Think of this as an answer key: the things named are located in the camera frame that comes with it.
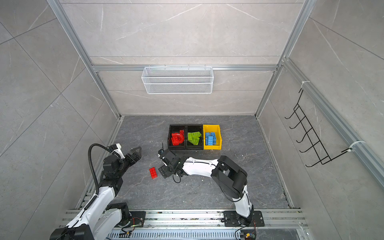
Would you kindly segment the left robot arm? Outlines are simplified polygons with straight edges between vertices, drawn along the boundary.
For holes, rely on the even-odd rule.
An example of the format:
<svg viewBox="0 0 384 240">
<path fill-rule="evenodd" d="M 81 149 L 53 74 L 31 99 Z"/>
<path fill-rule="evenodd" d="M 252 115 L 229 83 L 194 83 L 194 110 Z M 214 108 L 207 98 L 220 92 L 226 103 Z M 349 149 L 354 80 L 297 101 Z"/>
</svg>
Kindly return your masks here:
<svg viewBox="0 0 384 240">
<path fill-rule="evenodd" d="M 92 160 L 92 149 L 99 147 L 109 153 L 104 159 L 102 177 L 97 177 Z M 134 222 L 127 203 L 112 203 L 123 184 L 123 175 L 142 158 L 142 148 L 124 154 L 120 144 L 105 147 L 92 144 L 88 161 L 95 193 L 85 207 L 65 227 L 53 231 L 51 240 L 105 240 L 114 227 L 127 227 Z"/>
</svg>

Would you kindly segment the green lego brick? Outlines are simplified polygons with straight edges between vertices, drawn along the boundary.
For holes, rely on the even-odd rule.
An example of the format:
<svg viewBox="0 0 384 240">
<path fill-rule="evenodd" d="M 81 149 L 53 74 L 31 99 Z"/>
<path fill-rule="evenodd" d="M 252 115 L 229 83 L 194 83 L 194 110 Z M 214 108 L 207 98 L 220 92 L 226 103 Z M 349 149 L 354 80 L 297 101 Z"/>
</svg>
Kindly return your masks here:
<svg viewBox="0 0 384 240">
<path fill-rule="evenodd" d="M 197 146 L 200 142 L 202 134 L 200 132 L 188 132 L 188 142 Z"/>
</svg>

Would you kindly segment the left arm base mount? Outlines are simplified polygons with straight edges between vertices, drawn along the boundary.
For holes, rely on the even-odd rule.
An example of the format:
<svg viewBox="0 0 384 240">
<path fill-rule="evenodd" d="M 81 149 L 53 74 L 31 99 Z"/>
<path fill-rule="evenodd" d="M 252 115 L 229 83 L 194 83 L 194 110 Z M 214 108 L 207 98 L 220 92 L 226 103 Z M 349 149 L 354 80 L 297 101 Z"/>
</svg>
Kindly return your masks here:
<svg viewBox="0 0 384 240">
<path fill-rule="evenodd" d="M 143 227 L 146 219 L 146 211 L 133 211 L 129 214 L 123 213 L 122 220 L 118 223 L 118 227 Z"/>
</svg>

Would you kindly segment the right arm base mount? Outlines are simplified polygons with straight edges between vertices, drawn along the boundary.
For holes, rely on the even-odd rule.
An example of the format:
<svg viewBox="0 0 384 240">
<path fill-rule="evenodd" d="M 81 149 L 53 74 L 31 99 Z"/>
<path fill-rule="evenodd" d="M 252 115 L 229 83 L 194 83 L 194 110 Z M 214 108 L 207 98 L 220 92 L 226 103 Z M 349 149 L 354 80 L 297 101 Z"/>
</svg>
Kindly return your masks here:
<svg viewBox="0 0 384 240">
<path fill-rule="evenodd" d="M 264 217 L 260 211 L 252 211 L 248 217 L 239 215 L 236 211 L 224 211 L 221 220 L 226 227 L 264 227 Z"/>
</svg>

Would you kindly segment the black two-compartment tray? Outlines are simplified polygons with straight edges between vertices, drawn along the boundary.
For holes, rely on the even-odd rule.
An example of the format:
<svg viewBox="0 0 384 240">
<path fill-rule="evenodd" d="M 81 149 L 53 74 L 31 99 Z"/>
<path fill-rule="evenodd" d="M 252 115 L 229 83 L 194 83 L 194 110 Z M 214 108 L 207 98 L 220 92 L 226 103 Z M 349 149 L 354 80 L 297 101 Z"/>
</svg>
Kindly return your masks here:
<svg viewBox="0 0 384 240">
<path fill-rule="evenodd" d="M 180 130 L 184 130 L 184 144 L 179 146 L 173 146 L 171 142 L 171 134 L 179 133 Z M 188 142 L 188 132 L 200 132 L 202 134 L 200 142 L 197 146 Z M 203 150 L 204 149 L 204 137 L 203 137 L 203 125 L 170 125 L 168 133 L 168 148 L 171 150 Z"/>
</svg>

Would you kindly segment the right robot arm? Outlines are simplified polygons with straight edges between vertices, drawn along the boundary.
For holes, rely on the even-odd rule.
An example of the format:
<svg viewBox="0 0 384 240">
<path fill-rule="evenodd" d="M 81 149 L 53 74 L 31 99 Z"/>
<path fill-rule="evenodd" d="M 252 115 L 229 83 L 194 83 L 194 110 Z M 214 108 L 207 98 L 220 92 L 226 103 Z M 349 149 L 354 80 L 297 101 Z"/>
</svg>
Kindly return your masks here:
<svg viewBox="0 0 384 240">
<path fill-rule="evenodd" d="M 160 149 L 158 157 L 163 162 L 159 168 L 166 179 L 170 176 L 203 176 L 214 180 L 224 196 L 235 204 L 236 217 L 241 226 L 252 222 L 253 204 L 248 194 L 248 174 L 227 156 L 214 160 L 200 160 L 178 156 L 171 150 Z"/>
</svg>

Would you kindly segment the red arch lego piece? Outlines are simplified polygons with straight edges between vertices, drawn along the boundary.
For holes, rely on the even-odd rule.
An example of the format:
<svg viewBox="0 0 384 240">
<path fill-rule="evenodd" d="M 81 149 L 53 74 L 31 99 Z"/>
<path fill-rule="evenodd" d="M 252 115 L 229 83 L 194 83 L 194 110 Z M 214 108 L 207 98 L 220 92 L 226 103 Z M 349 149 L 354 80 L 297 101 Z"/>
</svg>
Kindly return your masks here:
<svg viewBox="0 0 384 240">
<path fill-rule="evenodd" d="M 181 133 L 172 133 L 171 142 L 173 146 L 183 145 L 185 141 L 184 135 Z"/>
</svg>

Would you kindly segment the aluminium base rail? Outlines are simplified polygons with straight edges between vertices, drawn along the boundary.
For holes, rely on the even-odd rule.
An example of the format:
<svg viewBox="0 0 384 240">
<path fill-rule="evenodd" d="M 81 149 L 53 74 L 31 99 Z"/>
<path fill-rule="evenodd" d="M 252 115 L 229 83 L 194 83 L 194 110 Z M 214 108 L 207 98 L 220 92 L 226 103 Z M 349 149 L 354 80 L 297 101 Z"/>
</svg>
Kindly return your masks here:
<svg viewBox="0 0 384 240">
<path fill-rule="evenodd" d="M 253 222 L 235 226 L 229 209 L 132 210 L 140 219 L 131 227 L 115 227 L 108 240 L 311 240 L 299 209 L 259 209 Z"/>
</svg>

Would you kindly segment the blue lego brick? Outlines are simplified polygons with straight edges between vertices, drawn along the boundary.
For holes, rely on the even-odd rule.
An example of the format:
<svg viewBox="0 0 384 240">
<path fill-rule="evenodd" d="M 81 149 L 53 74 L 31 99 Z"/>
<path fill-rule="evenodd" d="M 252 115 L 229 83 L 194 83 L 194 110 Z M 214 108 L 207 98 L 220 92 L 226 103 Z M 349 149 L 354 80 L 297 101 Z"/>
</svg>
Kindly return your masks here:
<svg viewBox="0 0 384 240">
<path fill-rule="evenodd" d="M 206 146 L 215 146 L 217 144 L 217 137 L 215 132 L 206 132 Z"/>
</svg>

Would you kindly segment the yellow plastic bin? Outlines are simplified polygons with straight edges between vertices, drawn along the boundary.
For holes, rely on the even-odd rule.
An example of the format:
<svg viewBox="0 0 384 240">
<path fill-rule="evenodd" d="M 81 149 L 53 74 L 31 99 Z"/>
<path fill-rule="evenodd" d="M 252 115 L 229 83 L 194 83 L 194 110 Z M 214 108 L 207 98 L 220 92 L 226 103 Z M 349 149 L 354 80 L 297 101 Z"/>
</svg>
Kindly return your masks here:
<svg viewBox="0 0 384 240">
<path fill-rule="evenodd" d="M 221 150 L 222 136 L 220 125 L 203 125 L 204 150 Z"/>
</svg>

